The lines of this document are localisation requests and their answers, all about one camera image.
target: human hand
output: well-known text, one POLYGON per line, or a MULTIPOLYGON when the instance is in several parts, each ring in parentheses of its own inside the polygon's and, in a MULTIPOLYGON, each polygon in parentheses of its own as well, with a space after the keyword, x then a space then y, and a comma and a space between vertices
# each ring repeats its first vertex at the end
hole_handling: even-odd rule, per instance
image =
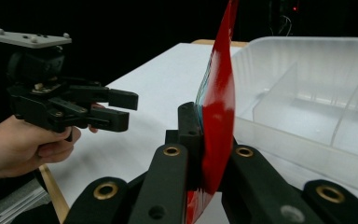
POLYGON ((64 161, 80 135, 76 127, 55 133, 9 117, 0 123, 0 178, 24 175, 44 163, 64 161), (65 139, 71 131, 72 141, 68 142, 65 139))

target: red plastic sheet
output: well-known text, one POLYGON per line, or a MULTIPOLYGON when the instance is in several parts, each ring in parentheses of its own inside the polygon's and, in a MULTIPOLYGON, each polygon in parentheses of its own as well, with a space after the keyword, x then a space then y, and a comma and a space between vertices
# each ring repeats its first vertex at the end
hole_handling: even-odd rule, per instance
POLYGON ((186 223, 197 221, 219 188, 233 144, 235 90, 230 44, 238 0, 228 1, 196 105, 204 133, 202 184, 187 192, 186 223))

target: clear plastic bin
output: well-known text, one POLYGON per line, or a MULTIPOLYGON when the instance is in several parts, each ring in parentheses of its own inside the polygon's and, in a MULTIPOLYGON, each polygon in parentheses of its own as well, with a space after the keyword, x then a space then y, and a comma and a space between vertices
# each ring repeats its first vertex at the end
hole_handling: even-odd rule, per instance
POLYGON ((358 189, 358 38, 263 37, 232 64, 240 143, 358 189))

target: dark background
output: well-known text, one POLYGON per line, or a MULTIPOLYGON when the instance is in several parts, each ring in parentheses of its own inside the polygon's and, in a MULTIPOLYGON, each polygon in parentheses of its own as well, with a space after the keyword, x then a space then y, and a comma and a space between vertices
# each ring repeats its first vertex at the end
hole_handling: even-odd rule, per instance
MULTIPOLYGON (((68 33, 66 76, 104 85, 178 43, 214 39, 227 0, 0 1, 0 28, 68 33)), ((233 40, 269 35, 358 36, 358 0, 240 0, 233 40)), ((6 69, 15 47, 0 44, 0 121, 11 112, 6 69)))

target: mounting hole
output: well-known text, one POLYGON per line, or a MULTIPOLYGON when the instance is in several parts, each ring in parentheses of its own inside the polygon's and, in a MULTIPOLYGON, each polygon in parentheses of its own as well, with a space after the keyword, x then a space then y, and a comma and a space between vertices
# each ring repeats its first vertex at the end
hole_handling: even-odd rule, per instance
POLYGON ((254 155, 254 152, 248 147, 238 147, 235 152, 242 157, 252 157, 254 155))
POLYGON ((292 223, 303 223, 305 221, 304 214, 292 205, 284 205, 281 207, 282 216, 292 223))
POLYGON ((118 186, 115 182, 109 181, 98 185, 94 190, 94 198, 98 200, 110 199, 117 194, 118 186))
POLYGON ((156 205, 150 208, 149 210, 149 216, 155 220, 162 219, 165 217, 166 210, 161 205, 156 205))
POLYGON ((167 147, 164 148, 163 152, 166 156, 177 156, 180 153, 180 149, 177 147, 167 147))
POLYGON ((345 196, 341 191, 327 185, 318 186, 316 192, 330 203, 343 203, 345 201, 345 196))

